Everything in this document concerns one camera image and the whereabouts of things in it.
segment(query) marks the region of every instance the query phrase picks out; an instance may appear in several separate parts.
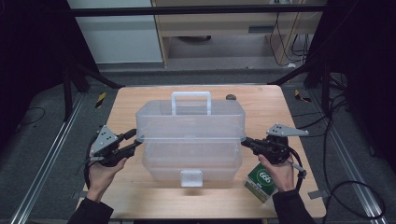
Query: green box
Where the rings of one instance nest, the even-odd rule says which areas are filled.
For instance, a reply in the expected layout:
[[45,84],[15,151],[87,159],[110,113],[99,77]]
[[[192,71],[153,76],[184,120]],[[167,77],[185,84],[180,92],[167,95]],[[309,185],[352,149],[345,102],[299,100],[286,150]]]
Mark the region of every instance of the green box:
[[248,175],[247,187],[260,201],[265,203],[276,190],[276,185],[268,171],[259,163]]

